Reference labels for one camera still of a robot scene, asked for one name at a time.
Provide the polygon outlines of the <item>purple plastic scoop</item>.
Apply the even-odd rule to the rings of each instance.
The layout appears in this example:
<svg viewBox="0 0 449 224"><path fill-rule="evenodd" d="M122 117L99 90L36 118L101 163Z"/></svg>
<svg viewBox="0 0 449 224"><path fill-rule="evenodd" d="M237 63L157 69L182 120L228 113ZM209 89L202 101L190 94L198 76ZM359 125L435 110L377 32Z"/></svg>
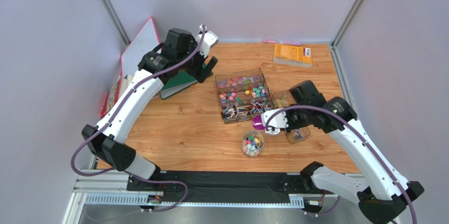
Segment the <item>purple plastic scoop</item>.
<svg viewBox="0 0 449 224"><path fill-rule="evenodd" d="M265 131L267 129L267 126L264 121L263 115L255 116L252 119L252 126L256 130Z"/></svg>

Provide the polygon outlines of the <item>three-compartment clear candy box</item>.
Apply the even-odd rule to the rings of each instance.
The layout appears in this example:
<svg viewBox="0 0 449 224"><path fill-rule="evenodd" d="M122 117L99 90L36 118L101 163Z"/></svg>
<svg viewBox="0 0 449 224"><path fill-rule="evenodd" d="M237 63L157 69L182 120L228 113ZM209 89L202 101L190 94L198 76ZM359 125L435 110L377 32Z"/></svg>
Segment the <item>three-compartment clear candy box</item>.
<svg viewBox="0 0 449 224"><path fill-rule="evenodd" d="M217 75L215 83L225 124L252 120L274 107L260 68Z"/></svg>

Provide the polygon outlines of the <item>clear plastic jar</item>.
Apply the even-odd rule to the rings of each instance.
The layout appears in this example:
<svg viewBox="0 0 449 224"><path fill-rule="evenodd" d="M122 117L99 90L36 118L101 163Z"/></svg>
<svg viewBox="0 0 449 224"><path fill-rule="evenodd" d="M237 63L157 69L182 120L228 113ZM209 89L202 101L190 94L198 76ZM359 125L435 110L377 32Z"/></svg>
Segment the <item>clear plastic jar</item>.
<svg viewBox="0 0 449 224"><path fill-rule="evenodd" d="M263 135L259 131L248 131L242 138L242 153L247 157L257 157L262 153L265 144Z"/></svg>

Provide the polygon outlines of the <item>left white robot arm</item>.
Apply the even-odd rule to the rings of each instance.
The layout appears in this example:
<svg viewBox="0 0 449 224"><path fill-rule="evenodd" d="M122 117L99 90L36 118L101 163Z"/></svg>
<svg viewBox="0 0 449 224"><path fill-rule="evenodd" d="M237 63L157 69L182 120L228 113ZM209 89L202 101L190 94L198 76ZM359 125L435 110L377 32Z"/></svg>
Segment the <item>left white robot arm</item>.
<svg viewBox="0 0 449 224"><path fill-rule="evenodd" d="M132 82L111 110L95 125L82 130L84 143L81 148L89 151L110 165L111 169L123 171L140 179L149 179L160 168L137 154L126 145L129 132L149 101L179 71L185 71L198 83L212 73L217 59L206 63L210 50L219 38L205 25L199 34L172 28L165 41L143 55Z"/></svg>

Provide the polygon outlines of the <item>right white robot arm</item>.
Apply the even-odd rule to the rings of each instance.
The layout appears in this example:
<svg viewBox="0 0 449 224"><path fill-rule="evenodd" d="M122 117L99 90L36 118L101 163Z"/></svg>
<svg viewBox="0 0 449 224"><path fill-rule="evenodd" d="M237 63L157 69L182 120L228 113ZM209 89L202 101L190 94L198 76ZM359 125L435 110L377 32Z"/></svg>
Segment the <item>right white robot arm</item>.
<svg viewBox="0 0 449 224"><path fill-rule="evenodd" d="M311 187L331 191L358 205L372 223L394 222L406 208L417 223L413 201L424 193L418 181L409 181L383 156L370 140L357 113L341 97L326 100L310 80L289 90L299 109L286 112L287 130L312 125L329 134L362 172L359 181L331 170L319 162L306 166L301 175Z"/></svg>

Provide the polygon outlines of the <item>green binder folder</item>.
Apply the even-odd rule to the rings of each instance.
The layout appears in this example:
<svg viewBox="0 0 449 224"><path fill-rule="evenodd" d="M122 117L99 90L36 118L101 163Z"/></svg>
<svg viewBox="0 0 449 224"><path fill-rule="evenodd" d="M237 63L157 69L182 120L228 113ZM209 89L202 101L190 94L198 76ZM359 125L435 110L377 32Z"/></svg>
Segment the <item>green binder folder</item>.
<svg viewBox="0 0 449 224"><path fill-rule="evenodd" d="M169 79L159 92L161 99L167 99L184 89L196 84L198 81L186 71L179 71L178 74Z"/></svg>

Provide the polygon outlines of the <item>silver round jar lid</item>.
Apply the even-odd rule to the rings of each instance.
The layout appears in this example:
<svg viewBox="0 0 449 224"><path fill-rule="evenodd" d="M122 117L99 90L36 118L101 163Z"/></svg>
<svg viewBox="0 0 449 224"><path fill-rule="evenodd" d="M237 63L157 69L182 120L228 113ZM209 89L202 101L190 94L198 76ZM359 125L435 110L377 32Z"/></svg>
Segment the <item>silver round jar lid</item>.
<svg viewBox="0 0 449 224"><path fill-rule="evenodd" d="M265 129L265 134L269 135L269 136L276 136L281 132L281 130L279 128L273 128L273 127L269 127L267 129Z"/></svg>

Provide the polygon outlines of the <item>orange book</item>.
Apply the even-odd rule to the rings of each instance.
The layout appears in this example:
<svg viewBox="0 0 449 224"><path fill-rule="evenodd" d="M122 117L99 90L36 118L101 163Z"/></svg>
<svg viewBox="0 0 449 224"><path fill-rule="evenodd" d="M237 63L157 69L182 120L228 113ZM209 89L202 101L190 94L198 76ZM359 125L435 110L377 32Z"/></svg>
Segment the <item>orange book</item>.
<svg viewBox="0 0 449 224"><path fill-rule="evenodd" d="M312 67L311 48L286 44L275 44L273 62L284 65Z"/></svg>

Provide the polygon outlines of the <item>red-framed whiteboard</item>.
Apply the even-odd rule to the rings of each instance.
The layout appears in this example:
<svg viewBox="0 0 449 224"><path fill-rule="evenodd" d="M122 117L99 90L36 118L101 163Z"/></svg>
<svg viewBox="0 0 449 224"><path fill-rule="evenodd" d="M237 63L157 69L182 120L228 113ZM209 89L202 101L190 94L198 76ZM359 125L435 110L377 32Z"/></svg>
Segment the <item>red-framed whiteboard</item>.
<svg viewBox="0 0 449 224"><path fill-rule="evenodd" d="M142 57L159 44L154 18L149 17L121 55L121 76L133 76Z"/></svg>

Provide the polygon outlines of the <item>stack of books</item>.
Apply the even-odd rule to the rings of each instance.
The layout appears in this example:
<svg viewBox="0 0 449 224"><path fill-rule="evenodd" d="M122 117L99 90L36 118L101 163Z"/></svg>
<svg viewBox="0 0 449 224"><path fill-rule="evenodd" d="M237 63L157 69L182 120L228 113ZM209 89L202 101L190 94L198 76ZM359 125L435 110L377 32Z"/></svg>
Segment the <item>stack of books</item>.
<svg viewBox="0 0 449 224"><path fill-rule="evenodd" d="M116 83L110 88L106 94L102 110L100 112L100 118L105 117L111 109L114 107L119 98L123 95L125 90L131 84L133 76L127 74L125 76L120 75Z"/></svg>

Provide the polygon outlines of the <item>black base mat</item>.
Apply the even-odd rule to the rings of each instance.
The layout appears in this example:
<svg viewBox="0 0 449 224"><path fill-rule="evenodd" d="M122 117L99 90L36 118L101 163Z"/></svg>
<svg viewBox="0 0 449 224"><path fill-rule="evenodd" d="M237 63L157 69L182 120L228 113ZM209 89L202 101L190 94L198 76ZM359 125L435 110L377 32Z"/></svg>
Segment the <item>black base mat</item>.
<svg viewBox="0 0 449 224"><path fill-rule="evenodd" d="M289 203L290 194L324 194L297 174L279 172L161 171L152 179L163 184L129 177L126 189L163 192L165 201L185 194L185 203Z"/></svg>

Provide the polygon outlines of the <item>aluminium rail frame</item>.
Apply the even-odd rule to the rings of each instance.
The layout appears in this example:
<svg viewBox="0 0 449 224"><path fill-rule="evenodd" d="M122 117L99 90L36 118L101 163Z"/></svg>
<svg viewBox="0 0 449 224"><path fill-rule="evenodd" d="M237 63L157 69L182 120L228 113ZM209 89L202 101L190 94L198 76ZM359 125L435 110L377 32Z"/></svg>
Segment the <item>aluminium rail frame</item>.
<svg viewBox="0 0 449 224"><path fill-rule="evenodd" d="M155 152L160 169L150 182L119 171L89 170L78 177L65 222L129 223L151 217L173 223L187 210L295 209L318 218L335 212L344 198L314 188L300 173L271 170L267 156L244 157L236 150L217 157L175 149Z"/></svg>

